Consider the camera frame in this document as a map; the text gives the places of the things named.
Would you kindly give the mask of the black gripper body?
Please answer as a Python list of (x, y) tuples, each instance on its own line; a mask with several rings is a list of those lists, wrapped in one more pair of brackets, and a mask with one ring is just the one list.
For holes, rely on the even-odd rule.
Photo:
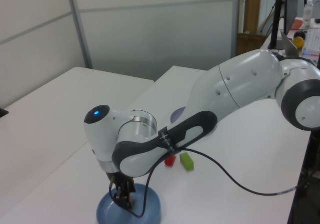
[(111, 181), (112, 177), (114, 177), (113, 184), (115, 184), (115, 187), (121, 187), (124, 185), (125, 188), (128, 188), (129, 192), (135, 192), (135, 186), (134, 186), (134, 180), (132, 177), (126, 176), (121, 172), (115, 172), (115, 173), (106, 173), (108, 179)]

